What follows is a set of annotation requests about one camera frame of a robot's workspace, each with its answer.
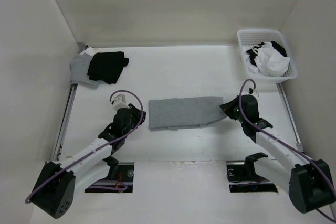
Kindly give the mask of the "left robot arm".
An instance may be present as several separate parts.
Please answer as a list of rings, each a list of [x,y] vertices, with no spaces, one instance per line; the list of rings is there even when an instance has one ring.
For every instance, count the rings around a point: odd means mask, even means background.
[[[146,112],[133,104],[118,109],[112,123],[86,148],[65,161],[46,163],[25,202],[58,219],[69,210],[77,193],[94,187],[101,179],[116,179],[119,162],[112,155],[145,117]]]

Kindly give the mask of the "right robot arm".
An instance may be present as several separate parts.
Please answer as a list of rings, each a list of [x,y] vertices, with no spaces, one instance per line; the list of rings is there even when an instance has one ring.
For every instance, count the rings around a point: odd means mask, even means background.
[[[273,125],[259,115],[253,95],[220,105],[223,113],[241,123],[243,132],[267,153],[247,156],[244,175],[263,177],[285,191],[302,214],[335,203],[335,188],[328,164],[313,160],[280,139]]]

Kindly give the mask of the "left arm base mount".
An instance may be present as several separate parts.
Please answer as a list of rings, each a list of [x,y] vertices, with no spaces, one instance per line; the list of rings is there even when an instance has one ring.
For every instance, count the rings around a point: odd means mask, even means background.
[[[112,156],[104,161],[109,166],[107,176],[88,187],[85,193],[132,193],[135,163],[120,163]]]

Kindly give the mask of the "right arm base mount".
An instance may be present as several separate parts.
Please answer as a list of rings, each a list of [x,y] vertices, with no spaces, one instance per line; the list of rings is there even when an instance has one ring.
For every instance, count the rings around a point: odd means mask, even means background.
[[[257,175],[254,164],[267,158],[265,153],[249,155],[243,162],[227,162],[226,178],[231,193],[277,193],[278,188],[266,178]]]

